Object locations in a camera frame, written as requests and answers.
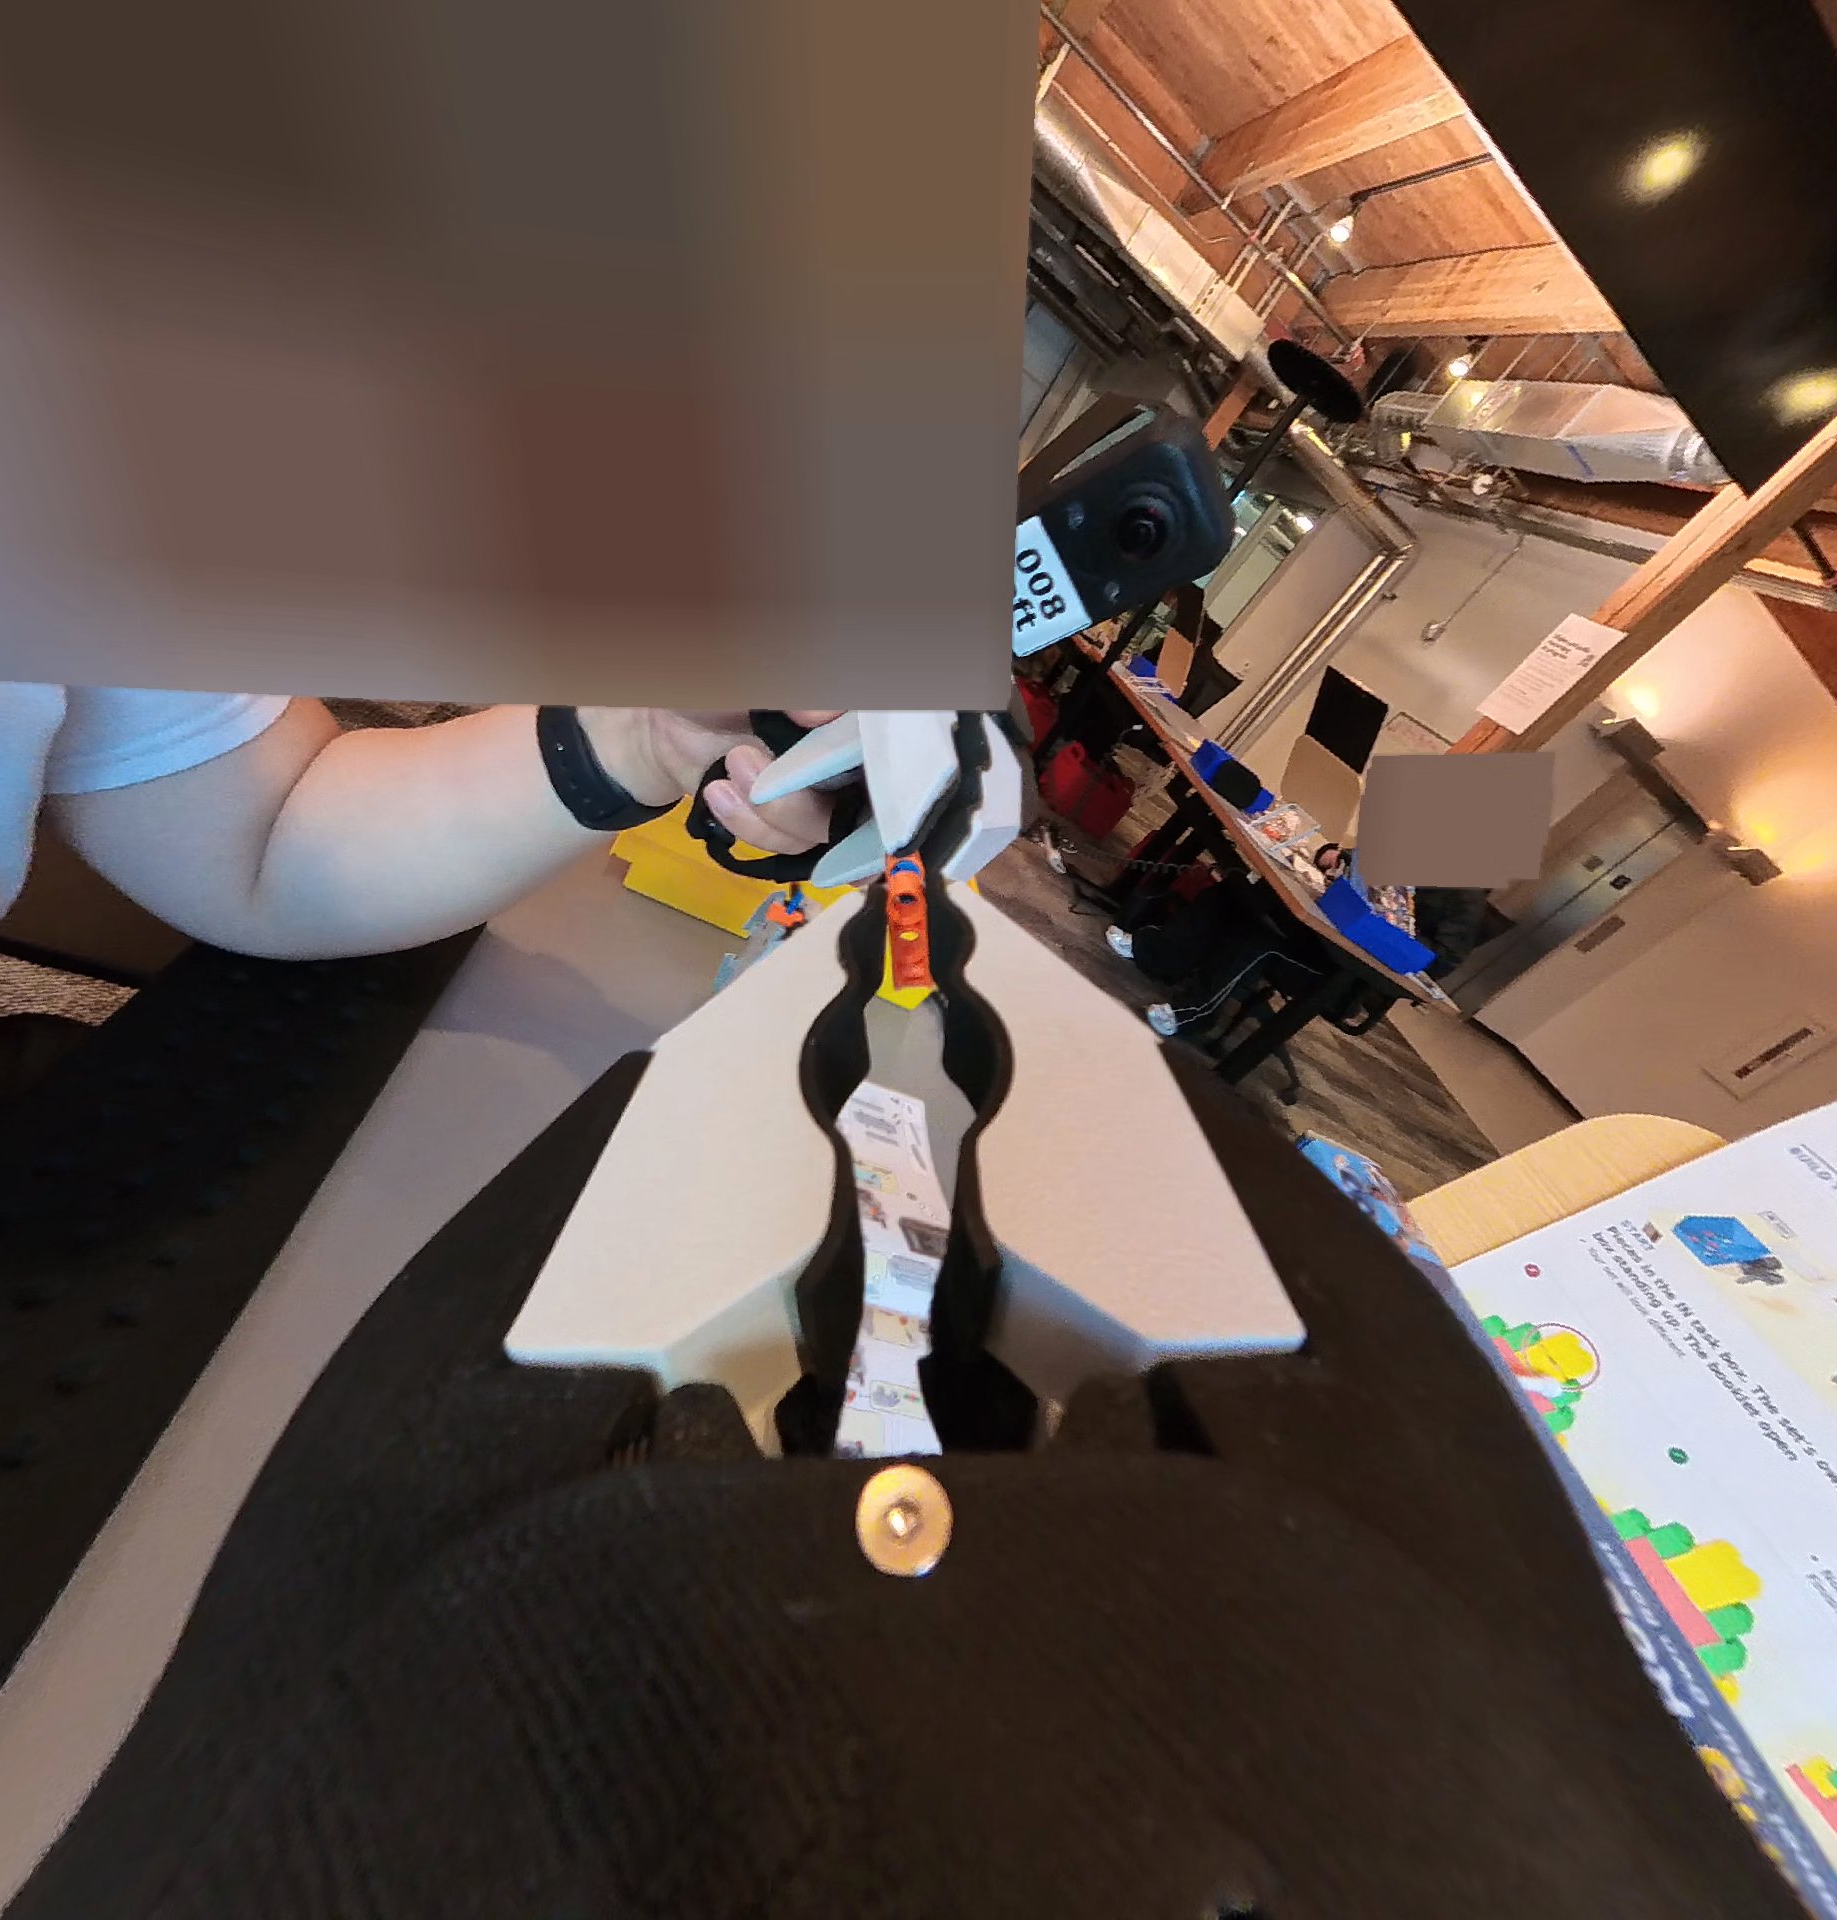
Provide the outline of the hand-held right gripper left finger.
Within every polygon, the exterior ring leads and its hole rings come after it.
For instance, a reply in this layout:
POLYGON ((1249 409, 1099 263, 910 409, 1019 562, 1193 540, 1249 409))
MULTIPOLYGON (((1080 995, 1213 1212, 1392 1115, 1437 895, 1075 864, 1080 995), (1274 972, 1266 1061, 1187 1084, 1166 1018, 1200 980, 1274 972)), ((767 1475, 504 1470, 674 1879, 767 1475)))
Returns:
POLYGON ((811 1023, 845 985, 840 895, 665 1033, 517 1319, 524 1365, 644 1370, 731 1391, 765 1452, 803 1373, 793 1285, 848 1165, 807 1106, 811 1023))

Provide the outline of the orange connector brick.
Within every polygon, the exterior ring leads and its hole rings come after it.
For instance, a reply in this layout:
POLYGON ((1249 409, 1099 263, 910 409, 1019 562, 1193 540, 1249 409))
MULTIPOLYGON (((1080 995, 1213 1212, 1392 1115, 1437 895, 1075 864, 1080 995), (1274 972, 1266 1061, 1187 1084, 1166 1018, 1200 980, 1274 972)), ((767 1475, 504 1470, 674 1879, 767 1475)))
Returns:
POLYGON ((929 875, 923 888, 890 888, 883 877, 885 972, 882 995, 914 1008, 935 993, 930 972, 929 875))

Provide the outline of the person's left forearm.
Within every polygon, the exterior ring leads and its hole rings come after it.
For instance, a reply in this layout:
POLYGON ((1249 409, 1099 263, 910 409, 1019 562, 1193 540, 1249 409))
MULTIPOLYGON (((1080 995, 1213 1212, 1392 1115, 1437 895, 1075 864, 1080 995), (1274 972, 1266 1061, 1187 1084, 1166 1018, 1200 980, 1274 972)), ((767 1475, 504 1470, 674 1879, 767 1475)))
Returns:
POLYGON ((346 732, 296 700, 256 742, 173 780, 162 912, 267 956, 417 948, 522 900, 591 851, 546 778, 528 708, 346 732))

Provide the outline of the grey desk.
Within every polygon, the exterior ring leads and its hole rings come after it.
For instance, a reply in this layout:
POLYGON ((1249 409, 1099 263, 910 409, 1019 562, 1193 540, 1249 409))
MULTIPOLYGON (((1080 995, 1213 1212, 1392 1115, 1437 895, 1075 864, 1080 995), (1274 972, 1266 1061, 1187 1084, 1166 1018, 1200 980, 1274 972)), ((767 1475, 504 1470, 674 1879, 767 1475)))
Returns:
POLYGON ((686 963, 478 935, 0 1686, 0 1916, 731 1916, 859 1869, 872 1461, 504 1328, 686 963))

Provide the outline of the person's left hand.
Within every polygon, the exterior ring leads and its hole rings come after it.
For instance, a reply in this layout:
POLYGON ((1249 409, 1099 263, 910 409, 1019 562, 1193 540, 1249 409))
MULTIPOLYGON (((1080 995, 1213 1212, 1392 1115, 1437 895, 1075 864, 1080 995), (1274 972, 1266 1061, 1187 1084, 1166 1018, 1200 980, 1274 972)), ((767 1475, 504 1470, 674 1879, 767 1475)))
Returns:
POLYGON ((752 786, 774 754, 747 725, 747 710, 576 708, 576 713, 598 762, 638 802, 684 803, 702 791, 714 818, 747 846, 805 853, 828 843, 832 793, 813 786, 752 803, 752 786))

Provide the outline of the grey black brick model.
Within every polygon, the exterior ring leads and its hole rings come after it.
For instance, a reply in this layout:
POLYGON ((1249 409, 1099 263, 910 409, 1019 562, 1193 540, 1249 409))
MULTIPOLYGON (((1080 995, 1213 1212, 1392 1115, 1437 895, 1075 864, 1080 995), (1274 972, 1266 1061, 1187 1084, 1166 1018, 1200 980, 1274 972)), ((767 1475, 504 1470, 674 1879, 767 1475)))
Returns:
POLYGON ((714 975, 714 995, 726 990, 769 952, 783 948, 819 910, 819 902, 811 900, 808 890, 800 882, 767 894, 747 922, 737 952, 726 954, 720 963, 714 975))

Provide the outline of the black backpack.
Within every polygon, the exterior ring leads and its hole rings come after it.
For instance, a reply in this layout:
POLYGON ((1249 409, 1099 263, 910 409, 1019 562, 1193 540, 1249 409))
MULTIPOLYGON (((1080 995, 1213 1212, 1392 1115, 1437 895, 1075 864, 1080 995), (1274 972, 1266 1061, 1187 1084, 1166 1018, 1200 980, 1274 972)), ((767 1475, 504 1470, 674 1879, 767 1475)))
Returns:
POLYGON ((1292 963, 1300 925, 1272 914, 1254 890, 1232 880, 1165 919, 1111 928, 1109 943, 1165 990, 1146 1018, 1171 1039, 1213 1018, 1238 990, 1257 988, 1274 957, 1292 963))

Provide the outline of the black monitor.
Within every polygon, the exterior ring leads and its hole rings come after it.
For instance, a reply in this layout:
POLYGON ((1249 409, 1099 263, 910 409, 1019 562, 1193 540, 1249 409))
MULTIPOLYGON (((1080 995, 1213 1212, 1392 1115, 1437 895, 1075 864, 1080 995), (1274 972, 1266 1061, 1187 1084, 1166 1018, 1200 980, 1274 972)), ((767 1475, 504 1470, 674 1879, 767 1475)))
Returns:
POLYGON ((1336 667, 1328 667, 1300 732, 1328 750, 1355 776, 1362 776, 1388 720, 1390 704, 1386 699, 1336 667))

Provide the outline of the beige cardboard divider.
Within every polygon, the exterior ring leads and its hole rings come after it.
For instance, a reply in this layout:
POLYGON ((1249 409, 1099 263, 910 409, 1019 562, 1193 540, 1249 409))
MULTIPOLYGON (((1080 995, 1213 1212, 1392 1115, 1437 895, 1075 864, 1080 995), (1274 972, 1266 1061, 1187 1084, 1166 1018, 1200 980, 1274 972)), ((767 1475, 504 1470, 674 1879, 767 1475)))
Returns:
POLYGON ((1308 732, 1291 743, 1280 793, 1314 820, 1329 843, 1342 846, 1355 843, 1363 778, 1308 732))

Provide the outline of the black wrist band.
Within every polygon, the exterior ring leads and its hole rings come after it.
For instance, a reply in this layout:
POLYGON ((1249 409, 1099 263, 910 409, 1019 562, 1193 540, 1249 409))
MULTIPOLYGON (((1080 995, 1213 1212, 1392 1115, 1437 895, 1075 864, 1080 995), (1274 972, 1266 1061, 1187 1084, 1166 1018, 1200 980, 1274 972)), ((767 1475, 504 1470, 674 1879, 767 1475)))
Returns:
POLYGON ((617 836, 674 810, 674 802, 640 802, 606 772, 574 708, 537 708, 537 739, 546 780, 580 827, 617 836))

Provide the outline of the pale wooden board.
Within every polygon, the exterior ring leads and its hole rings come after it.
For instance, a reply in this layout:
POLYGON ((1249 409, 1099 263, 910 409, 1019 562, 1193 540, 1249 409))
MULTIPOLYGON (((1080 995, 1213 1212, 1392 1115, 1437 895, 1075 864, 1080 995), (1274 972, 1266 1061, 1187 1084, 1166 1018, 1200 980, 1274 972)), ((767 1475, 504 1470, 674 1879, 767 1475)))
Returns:
POLYGON ((1675 1117, 1592 1117, 1410 1199, 1447 1268, 1615 1199, 1725 1139, 1675 1117))

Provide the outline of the black dotted mat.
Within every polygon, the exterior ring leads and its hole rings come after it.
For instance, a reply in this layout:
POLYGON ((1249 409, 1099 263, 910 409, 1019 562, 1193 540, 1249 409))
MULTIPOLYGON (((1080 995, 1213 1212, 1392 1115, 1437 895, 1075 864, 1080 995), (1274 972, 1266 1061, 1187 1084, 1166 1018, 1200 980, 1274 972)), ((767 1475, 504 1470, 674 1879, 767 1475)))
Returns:
POLYGON ((0 1118, 0 1686, 476 938, 186 948, 0 1118))

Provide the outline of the rectangular silver air duct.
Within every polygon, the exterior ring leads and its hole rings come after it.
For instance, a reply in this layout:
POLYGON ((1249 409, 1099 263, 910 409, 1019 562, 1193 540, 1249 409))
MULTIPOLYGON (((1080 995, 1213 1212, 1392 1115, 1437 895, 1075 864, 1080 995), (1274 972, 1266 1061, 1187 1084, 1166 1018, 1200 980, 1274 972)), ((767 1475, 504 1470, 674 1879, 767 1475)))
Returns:
POLYGON ((1386 458, 1424 441, 1458 460, 1581 484, 1730 482, 1675 398, 1606 381, 1465 378, 1443 394, 1388 393, 1368 425, 1386 458))

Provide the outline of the metal wall fixture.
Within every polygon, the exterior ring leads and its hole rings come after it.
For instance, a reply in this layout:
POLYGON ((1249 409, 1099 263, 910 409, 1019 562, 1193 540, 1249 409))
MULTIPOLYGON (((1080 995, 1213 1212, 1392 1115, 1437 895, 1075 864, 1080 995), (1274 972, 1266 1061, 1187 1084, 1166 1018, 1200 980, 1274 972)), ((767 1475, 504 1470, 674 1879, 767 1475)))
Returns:
POLYGON ((1685 785, 1666 767, 1666 746, 1637 718, 1606 716, 1592 722, 1597 743, 1616 754, 1651 798, 1666 805, 1684 824, 1697 824, 1701 843, 1722 857, 1722 864, 1750 884, 1765 884, 1784 875, 1781 865, 1763 846, 1739 837, 1730 827, 1690 794, 1685 785))

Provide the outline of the white wall vent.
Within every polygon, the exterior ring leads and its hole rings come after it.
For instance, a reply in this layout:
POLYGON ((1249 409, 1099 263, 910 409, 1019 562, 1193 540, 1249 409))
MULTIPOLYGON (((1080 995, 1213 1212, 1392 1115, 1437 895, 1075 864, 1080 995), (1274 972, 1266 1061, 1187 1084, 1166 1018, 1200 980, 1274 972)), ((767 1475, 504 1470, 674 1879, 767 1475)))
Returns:
POLYGON ((1722 1046, 1701 1069, 1739 1102, 1767 1090, 1837 1046, 1837 1027, 1815 1015, 1775 1020, 1769 1029, 1722 1046))

